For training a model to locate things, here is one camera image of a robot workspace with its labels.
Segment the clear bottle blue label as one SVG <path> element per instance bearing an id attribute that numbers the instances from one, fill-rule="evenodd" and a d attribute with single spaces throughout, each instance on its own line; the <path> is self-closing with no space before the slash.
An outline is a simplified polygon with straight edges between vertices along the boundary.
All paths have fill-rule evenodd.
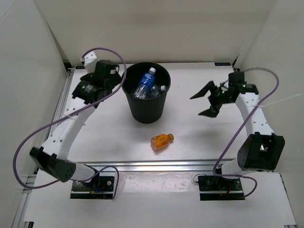
<path id="1" fill-rule="evenodd" d="M 147 94 L 149 93 L 149 91 L 151 90 L 151 88 L 155 82 L 155 72 L 156 72 L 156 69 L 151 67 L 149 69 L 149 71 L 146 72 L 142 76 L 142 78 L 133 94 L 133 96 L 135 98 L 138 98 L 138 99 L 146 98 Z"/>

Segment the clear bottle white orange label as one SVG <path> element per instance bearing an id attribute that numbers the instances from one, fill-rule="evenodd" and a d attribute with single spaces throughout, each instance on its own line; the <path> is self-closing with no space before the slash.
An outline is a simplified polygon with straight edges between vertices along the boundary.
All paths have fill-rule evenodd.
<path id="1" fill-rule="evenodd" d="M 167 87 L 165 85 L 158 85 L 158 84 L 154 84 L 151 87 L 151 95 L 152 97 L 158 97 L 159 95 L 161 95 L 163 92 L 165 92 L 167 89 Z"/>

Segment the orange juice bottle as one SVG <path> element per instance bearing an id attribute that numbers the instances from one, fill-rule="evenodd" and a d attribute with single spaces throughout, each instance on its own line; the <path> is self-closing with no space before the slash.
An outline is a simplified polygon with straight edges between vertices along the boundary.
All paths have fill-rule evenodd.
<path id="1" fill-rule="evenodd" d="M 168 146 L 170 143 L 174 141 L 173 134 L 160 134 L 158 136 L 151 138 L 151 147 L 153 150 L 158 150 L 163 147 Z"/>

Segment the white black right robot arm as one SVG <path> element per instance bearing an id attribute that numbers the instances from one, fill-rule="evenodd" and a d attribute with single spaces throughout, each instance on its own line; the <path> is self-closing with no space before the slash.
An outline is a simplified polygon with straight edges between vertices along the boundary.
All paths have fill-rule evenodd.
<path id="1" fill-rule="evenodd" d="M 209 81 L 192 96 L 192 99 L 195 99 L 204 97 L 207 92 L 210 92 L 208 97 L 210 108 L 201 112 L 202 116 L 215 118 L 222 105 L 234 103 L 243 118 L 242 125 L 220 155 L 219 160 L 223 158 L 241 130 L 246 129 L 247 138 L 238 150 L 237 157 L 220 167 L 217 162 L 213 169 L 215 175 L 213 184 L 219 190 L 226 189 L 231 183 L 230 179 L 236 179 L 251 172 L 273 171 L 277 167 L 285 146 L 284 137 L 275 134 L 260 106 L 266 98 L 259 98 L 256 85 L 245 81 L 245 73 L 230 73 L 227 83 L 228 86 L 224 86 L 223 83 L 216 86 L 213 81 Z"/>

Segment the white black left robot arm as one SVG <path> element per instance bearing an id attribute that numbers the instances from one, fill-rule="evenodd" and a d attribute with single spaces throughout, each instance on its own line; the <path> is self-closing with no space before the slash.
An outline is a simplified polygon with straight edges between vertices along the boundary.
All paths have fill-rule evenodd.
<path id="1" fill-rule="evenodd" d="M 67 159 L 73 141 L 86 120 L 98 107 L 95 104 L 111 94 L 120 84 L 119 66 L 109 60 L 96 62 L 93 72 L 80 78 L 72 92 L 72 99 L 65 112 L 65 120 L 60 122 L 52 135 L 39 147 L 32 148 L 30 156 L 36 165 L 61 182 L 83 181 L 89 190 L 98 188 L 100 179 L 96 171 L 87 165 Z"/>

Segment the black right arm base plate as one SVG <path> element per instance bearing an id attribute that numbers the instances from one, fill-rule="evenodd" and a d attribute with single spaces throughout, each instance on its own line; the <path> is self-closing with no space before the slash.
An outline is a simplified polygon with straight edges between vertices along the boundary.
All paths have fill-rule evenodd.
<path id="1" fill-rule="evenodd" d="M 240 179 L 197 174 L 192 178 L 199 185 L 200 201 L 244 200 Z"/>

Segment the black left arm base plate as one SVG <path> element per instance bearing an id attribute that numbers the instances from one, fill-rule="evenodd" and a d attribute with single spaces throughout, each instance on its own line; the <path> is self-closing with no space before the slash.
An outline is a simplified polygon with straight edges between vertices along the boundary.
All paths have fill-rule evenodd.
<path id="1" fill-rule="evenodd" d="M 70 199 L 111 200 L 114 198 L 116 173 L 102 172 L 90 182 L 72 182 Z"/>

